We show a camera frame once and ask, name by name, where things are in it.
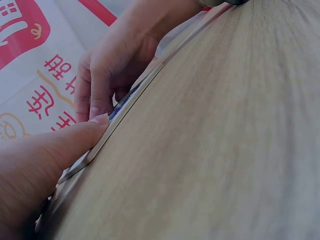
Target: chinese character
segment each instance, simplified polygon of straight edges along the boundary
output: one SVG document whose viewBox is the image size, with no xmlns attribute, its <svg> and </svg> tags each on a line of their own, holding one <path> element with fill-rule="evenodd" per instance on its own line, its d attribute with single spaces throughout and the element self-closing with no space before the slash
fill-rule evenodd
<svg viewBox="0 0 320 240">
<path fill-rule="evenodd" d="M 8 44 L 8 41 L 5 41 L 5 39 L 28 27 L 25 21 L 18 21 L 1 29 L 5 24 L 21 17 L 22 14 L 16 0 L 0 0 L 0 47 Z"/>
<path fill-rule="evenodd" d="M 39 119 L 42 119 L 41 113 L 39 111 L 42 109 L 43 104 L 46 104 L 46 107 L 44 108 L 45 115 L 49 116 L 49 109 L 52 108 L 55 105 L 54 98 L 51 96 L 50 92 L 48 92 L 47 89 L 45 89 L 44 86 L 40 86 L 40 88 L 43 90 L 42 93 L 39 93 L 37 90 L 35 90 L 36 97 L 33 96 L 32 100 L 33 103 L 31 104 L 29 101 L 26 103 L 30 106 L 29 112 L 34 112 L 38 114 Z"/>
<path fill-rule="evenodd" d="M 70 116 L 70 114 L 68 114 L 66 111 L 64 111 L 63 114 L 66 116 L 66 118 L 64 119 L 62 116 L 59 116 L 61 122 L 56 123 L 59 129 L 63 129 L 64 127 L 71 126 L 72 123 L 76 123 L 76 120 L 72 116 Z"/>
<path fill-rule="evenodd" d="M 54 76 L 58 81 L 64 77 L 63 74 L 69 72 L 71 69 L 71 64 L 64 62 L 64 59 L 58 54 L 55 55 L 50 61 L 45 61 L 44 66 L 49 67 L 49 72 L 55 72 L 52 74 L 52 76 Z"/>
<path fill-rule="evenodd" d="M 76 81 L 76 77 L 74 77 L 71 82 L 66 83 L 66 88 L 65 90 L 68 91 L 69 89 L 72 89 L 72 91 L 70 92 L 71 95 L 73 95 L 75 93 L 75 86 L 74 83 Z"/>
</svg>

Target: fingernail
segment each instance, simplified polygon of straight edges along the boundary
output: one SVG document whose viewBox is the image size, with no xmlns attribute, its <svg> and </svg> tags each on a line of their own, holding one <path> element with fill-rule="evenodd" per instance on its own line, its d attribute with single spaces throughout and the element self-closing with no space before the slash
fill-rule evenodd
<svg viewBox="0 0 320 240">
<path fill-rule="evenodd" d="M 105 113 L 92 118 L 91 120 L 89 120 L 89 122 L 94 122 L 100 125 L 107 125 L 109 123 L 109 116 L 107 113 Z"/>
</svg>

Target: red chinese text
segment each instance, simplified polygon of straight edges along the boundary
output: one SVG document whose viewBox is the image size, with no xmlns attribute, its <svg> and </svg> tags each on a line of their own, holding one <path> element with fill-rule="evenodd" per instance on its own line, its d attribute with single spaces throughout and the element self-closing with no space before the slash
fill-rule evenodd
<svg viewBox="0 0 320 240">
<path fill-rule="evenodd" d="M 75 81 L 76 81 L 76 77 L 74 77 L 71 82 L 66 83 L 66 88 L 65 90 L 68 91 L 69 89 L 71 89 L 70 94 L 73 95 L 75 93 Z"/>
<path fill-rule="evenodd" d="M 58 81 L 63 79 L 64 74 L 69 72 L 71 69 L 71 64 L 64 62 L 64 59 L 58 54 L 55 55 L 51 60 L 45 61 L 44 66 L 48 68 L 49 72 L 53 71 L 52 76 L 54 76 Z"/>
<path fill-rule="evenodd" d="M 69 113 L 66 111 L 63 112 L 63 117 L 59 116 L 60 122 L 57 122 L 56 125 L 58 126 L 58 129 L 63 129 L 64 127 L 71 126 L 72 124 L 76 123 L 76 120 L 70 116 Z"/>
<path fill-rule="evenodd" d="M 32 97 L 33 103 L 30 103 L 30 101 L 26 101 L 26 103 L 30 107 L 29 112 L 38 114 L 38 117 L 41 120 L 42 115 L 40 113 L 40 110 L 44 107 L 44 113 L 48 117 L 49 109 L 55 105 L 55 100 L 44 86 L 41 85 L 40 89 L 41 93 L 37 90 L 34 91 L 36 96 Z"/>
</svg>

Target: wood grain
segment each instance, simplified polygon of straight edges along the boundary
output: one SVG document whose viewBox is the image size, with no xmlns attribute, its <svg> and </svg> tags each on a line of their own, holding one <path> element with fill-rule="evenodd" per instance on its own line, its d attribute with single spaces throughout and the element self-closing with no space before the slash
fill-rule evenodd
<svg viewBox="0 0 320 240">
<path fill-rule="evenodd" d="M 320 2 L 251 0 L 162 69 L 44 238 L 320 239 Z"/>
</svg>

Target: person's arm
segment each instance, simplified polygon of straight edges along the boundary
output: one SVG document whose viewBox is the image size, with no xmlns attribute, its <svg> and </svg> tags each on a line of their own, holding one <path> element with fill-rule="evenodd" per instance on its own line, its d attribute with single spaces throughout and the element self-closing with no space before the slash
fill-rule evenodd
<svg viewBox="0 0 320 240">
<path fill-rule="evenodd" d="M 161 40 L 169 31 L 202 10 L 196 0 L 135 0 L 120 21 Z"/>
</svg>

